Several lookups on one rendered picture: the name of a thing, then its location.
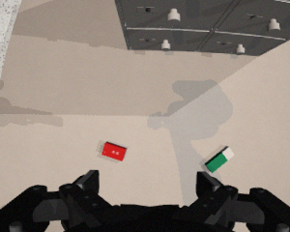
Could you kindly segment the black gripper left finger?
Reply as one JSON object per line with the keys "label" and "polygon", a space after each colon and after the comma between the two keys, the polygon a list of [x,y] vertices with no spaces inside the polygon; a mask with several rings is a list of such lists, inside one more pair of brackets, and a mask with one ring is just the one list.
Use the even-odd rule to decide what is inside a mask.
{"label": "black gripper left finger", "polygon": [[0,232],[44,232],[54,220],[61,220],[64,230],[83,220],[89,228],[132,220],[129,212],[100,197],[99,190],[99,170],[89,170],[58,191],[32,186],[0,209]]}

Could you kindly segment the red nine-volt battery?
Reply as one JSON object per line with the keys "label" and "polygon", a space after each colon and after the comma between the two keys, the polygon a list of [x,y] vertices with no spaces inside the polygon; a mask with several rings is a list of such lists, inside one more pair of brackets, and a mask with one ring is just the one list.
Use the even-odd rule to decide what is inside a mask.
{"label": "red nine-volt battery", "polygon": [[123,161],[126,150],[127,148],[125,147],[105,142],[102,149],[102,155]]}

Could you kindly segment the grey drawer front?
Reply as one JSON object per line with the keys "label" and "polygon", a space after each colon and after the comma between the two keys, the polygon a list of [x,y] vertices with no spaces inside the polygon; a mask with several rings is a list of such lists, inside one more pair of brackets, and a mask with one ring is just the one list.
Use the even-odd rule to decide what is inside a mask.
{"label": "grey drawer front", "polygon": [[215,31],[199,51],[259,55],[285,39]]}
{"label": "grey drawer front", "polygon": [[210,32],[168,28],[127,28],[127,31],[130,49],[160,49],[161,51],[195,51]]}
{"label": "grey drawer front", "polygon": [[121,0],[121,4],[126,26],[212,29],[232,1]]}
{"label": "grey drawer front", "polygon": [[217,29],[290,38],[290,1],[240,0]]}

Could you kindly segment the green and white eraser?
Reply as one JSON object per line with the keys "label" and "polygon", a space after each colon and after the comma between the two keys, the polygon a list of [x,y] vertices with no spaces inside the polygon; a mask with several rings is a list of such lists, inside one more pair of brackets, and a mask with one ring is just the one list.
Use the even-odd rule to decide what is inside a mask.
{"label": "green and white eraser", "polygon": [[226,146],[204,164],[207,166],[210,172],[213,173],[223,164],[225,164],[228,160],[230,160],[233,156],[234,153],[228,146]]}

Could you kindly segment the grey chest of drawers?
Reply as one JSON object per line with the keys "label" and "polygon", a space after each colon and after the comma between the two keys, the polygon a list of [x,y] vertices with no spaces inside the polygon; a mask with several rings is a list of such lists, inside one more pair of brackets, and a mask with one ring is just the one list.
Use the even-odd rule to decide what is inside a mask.
{"label": "grey chest of drawers", "polygon": [[[119,19],[120,19],[120,23],[121,23],[121,26],[122,26],[122,30],[123,30],[123,34],[124,34],[124,38],[125,38],[128,50],[160,50],[160,49],[131,49],[127,28],[168,28],[168,29],[190,29],[190,30],[206,30],[206,31],[210,31],[208,33],[208,35],[205,37],[205,39],[202,41],[202,43],[196,48],[195,51],[191,51],[191,50],[170,50],[170,51],[210,52],[210,51],[199,51],[199,50],[204,45],[204,43],[206,41],[208,41],[208,39],[212,36],[212,34],[215,31],[250,34],[250,35],[258,35],[258,36],[266,36],[266,37],[274,37],[274,38],[285,39],[285,41],[283,41],[283,42],[271,47],[270,49],[262,52],[259,55],[243,54],[243,55],[250,55],[250,56],[261,56],[262,54],[264,54],[264,53],[276,48],[277,46],[290,41],[290,38],[279,37],[279,36],[271,36],[271,35],[248,33],[248,32],[238,32],[238,31],[228,31],[228,30],[218,30],[218,27],[220,26],[220,24],[224,21],[224,19],[228,16],[228,14],[232,11],[232,9],[237,5],[237,3],[240,0],[233,0],[231,2],[231,4],[228,6],[228,8],[225,10],[225,12],[222,14],[222,16],[219,18],[219,20],[217,21],[217,23],[214,25],[214,27],[212,29],[187,28],[187,27],[164,27],[164,26],[126,26],[126,23],[125,23],[125,20],[124,20],[124,13],[123,13],[123,9],[122,9],[121,0],[114,0],[114,1],[115,1],[116,9],[117,9],[117,12],[118,12],[118,16],[119,16]],[[210,52],[210,53],[225,53],[225,52]],[[225,53],[225,54],[235,54],[235,53]]]}

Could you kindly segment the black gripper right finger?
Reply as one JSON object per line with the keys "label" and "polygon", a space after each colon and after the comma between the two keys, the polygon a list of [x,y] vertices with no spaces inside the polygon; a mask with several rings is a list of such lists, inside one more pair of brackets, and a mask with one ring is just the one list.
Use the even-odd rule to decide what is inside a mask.
{"label": "black gripper right finger", "polygon": [[235,222],[243,222],[250,232],[290,232],[287,204],[263,188],[251,188],[249,194],[238,192],[237,188],[225,186],[206,171],[197,171],[198,199],[180,208],[171,218],[219,223],[232,230]]}

